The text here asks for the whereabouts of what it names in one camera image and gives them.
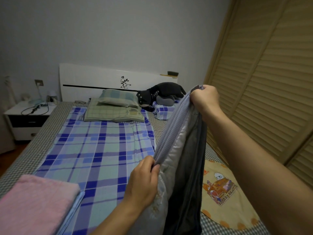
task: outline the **electrical outlet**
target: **electrical outlet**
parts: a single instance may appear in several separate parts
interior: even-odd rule
[[[36,86],[44,86],[44,82],[42,80],[35,80]]]

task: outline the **hand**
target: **hand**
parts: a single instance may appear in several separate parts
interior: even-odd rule
[[[219,94],[214,86],[203,85],[203,90],[196,89],[190,94],[190,99],[203,115],[204,113],[212,113],[221,111],[219,106]]]
[[[145,157],[131,172],[126,187],[124,201],[138,209],[139,213],[153,202],[157,194],[160,165],[155,165],[151,170],[154,162],[152,156]]]

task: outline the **black cat plush toy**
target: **black cat plush toy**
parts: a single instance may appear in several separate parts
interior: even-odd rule
[[[138,104],[151,111],[151,106],[154,101],[159,105],[172,106],[174,104],[174,97],[183,98],[186,94],[185,90],[174,82],[162,82],[148,90],[143,90],[137,93]]]

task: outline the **nightstand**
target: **nightstand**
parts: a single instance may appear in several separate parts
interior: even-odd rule
[[[14,139],[17,141],[32,140],[56,106],[49,106],[47,113],[45,112],[48,110],[48,107],[41,106],[33,114],[26,115],[33,110],[32,108],[25,110],[29,107],[25,106],[25,102],[20,102],[4,113],[13,132]]]

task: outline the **pink towel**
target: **pink towel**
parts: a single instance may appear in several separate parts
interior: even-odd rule
[[[55,234],[80,188],[22,175],[0,200],[0,234]]]

